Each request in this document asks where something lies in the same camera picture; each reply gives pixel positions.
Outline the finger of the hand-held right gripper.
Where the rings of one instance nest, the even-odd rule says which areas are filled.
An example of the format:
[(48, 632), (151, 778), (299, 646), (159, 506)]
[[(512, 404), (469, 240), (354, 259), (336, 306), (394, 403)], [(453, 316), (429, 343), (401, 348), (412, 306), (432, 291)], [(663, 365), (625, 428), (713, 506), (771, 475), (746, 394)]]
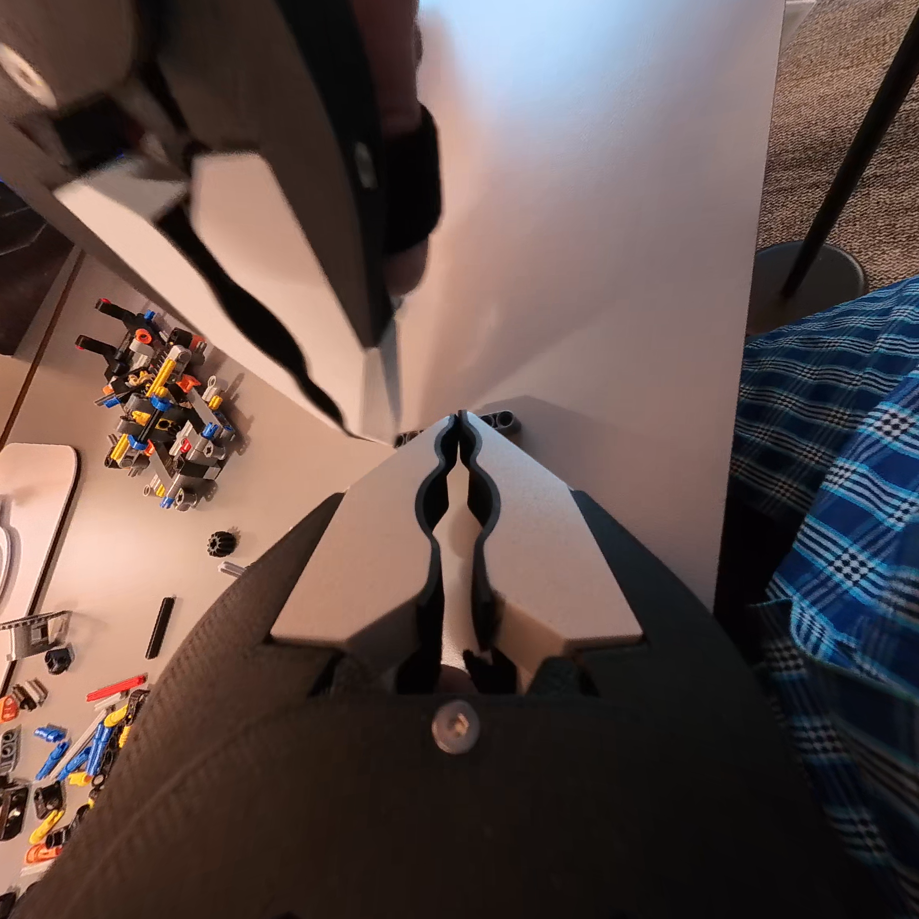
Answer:
[(396, 321), (378, 346), (360, 343), (268, 162), (255, 153), (199, 156), (190, 204), (196, 235), (291, 335), (346, 430), (394, 442), (402, 414)]
[(54, 192), (205, 339), (293, 403), (347, 435), (339, 408), (310, 381), (291, 335), (232, 281), (190, 224), (191, 183), (145, 159), (120, 159)]

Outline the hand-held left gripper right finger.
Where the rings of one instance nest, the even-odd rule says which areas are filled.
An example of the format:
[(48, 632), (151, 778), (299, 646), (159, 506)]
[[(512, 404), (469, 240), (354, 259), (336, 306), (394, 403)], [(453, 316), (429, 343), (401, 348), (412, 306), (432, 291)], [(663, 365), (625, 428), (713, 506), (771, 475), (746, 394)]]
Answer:
[(573, 491), (477, 415), (459, 414), (472, 546), (475, 644), (463, 653), (479, 694), (517, 694), (548, 661), (633, 650), (644, 631)]

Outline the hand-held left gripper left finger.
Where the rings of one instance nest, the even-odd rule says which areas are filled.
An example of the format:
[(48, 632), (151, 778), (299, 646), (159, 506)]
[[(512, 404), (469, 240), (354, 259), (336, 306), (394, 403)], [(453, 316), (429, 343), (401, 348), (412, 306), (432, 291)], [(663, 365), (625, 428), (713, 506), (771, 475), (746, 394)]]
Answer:
[(274, 641), (345, 652), (401, 692), (436, 687), (444, 588), (434, 530), (449, 506), (459, 421), (437, 421), (345, 492)]

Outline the long grey lego beam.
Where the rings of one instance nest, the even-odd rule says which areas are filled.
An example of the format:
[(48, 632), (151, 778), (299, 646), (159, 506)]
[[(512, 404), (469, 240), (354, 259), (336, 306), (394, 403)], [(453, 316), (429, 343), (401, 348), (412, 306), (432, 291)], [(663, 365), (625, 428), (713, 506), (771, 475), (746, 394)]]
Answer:
[[(511, 437), (521, 431), (521, 421), (510, 410), (499, 410), (488, 413), (481, 413), (478, 418), (489, 427), (506, 437)], [(393, 441), (393, 447), (399, 448), (411, 442), (418, 437), (423, 429), (413, 429), (400, 432)]]

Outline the pile of lego pieces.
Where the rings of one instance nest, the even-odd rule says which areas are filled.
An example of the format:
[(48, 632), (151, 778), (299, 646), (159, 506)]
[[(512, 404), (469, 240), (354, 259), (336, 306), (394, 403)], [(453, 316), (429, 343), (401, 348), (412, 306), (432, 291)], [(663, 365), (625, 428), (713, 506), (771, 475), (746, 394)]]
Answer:
[(52, 866), (94, 810), (152, 684), (142, 671), (86, 695), (73, 733), (48, 722), (2, 736), (2, 891), (11, 900)]

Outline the black lego axle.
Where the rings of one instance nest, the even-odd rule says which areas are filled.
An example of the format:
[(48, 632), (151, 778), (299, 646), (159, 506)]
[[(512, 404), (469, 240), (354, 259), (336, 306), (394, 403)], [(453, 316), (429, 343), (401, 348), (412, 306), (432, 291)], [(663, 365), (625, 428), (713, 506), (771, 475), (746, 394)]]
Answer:
[(171, 616), (175, 609), (176, 600), (177, 598), (174, 595), (168, 595), (162, 599), (155, 617), (155, 624), (144, 652), (145, 660), (155, 660), (159, 656)]

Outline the multicoloured lego gearbox assembly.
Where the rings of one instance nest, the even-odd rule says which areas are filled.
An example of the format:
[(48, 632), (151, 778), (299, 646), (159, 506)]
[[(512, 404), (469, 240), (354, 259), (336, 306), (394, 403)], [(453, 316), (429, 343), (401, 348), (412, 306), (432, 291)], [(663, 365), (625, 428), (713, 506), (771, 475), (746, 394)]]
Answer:
[(124, 328), (118, 344), (75, 340), (105, 362), (96, 404), (112, 413), (115, 427), (104, 465), (147, 474), (146, 497), (165, 511), (190, 511), (213, 492), (237, 441), (224, 413), (226, 385), (206, 375), (210, 345), (152, 309), (132, 312), (107, 298), (95, 309)]

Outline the large grey lego piece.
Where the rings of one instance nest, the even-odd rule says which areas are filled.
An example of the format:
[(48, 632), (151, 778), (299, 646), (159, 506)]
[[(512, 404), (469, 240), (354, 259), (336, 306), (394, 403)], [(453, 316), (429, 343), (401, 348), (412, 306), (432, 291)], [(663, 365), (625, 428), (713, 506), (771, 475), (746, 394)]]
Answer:
[(72, 611), (62, 610), (1, 622), (3, 659), (20, 661), (65, 646), (72, 616)]

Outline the blue plaid shirt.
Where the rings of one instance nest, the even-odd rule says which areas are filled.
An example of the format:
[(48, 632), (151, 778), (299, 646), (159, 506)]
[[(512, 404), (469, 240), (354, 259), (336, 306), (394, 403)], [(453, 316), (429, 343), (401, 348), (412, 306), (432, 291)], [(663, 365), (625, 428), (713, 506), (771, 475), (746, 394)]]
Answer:
[(716, 616), (847, 854), (917, 917), (918, 279), (750, 337)]

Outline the black floor stand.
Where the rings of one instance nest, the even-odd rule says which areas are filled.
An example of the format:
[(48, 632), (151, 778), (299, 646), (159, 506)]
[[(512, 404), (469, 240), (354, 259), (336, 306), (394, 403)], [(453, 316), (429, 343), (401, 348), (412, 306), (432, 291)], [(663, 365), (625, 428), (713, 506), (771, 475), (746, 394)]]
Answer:
[(918, 16), (914, 15), (807, 235), (756, 253), (747, 336), (763, 335), (867, 292), (861, 265), (843, 249), (828, 244), (828, 238), (917, 75)]

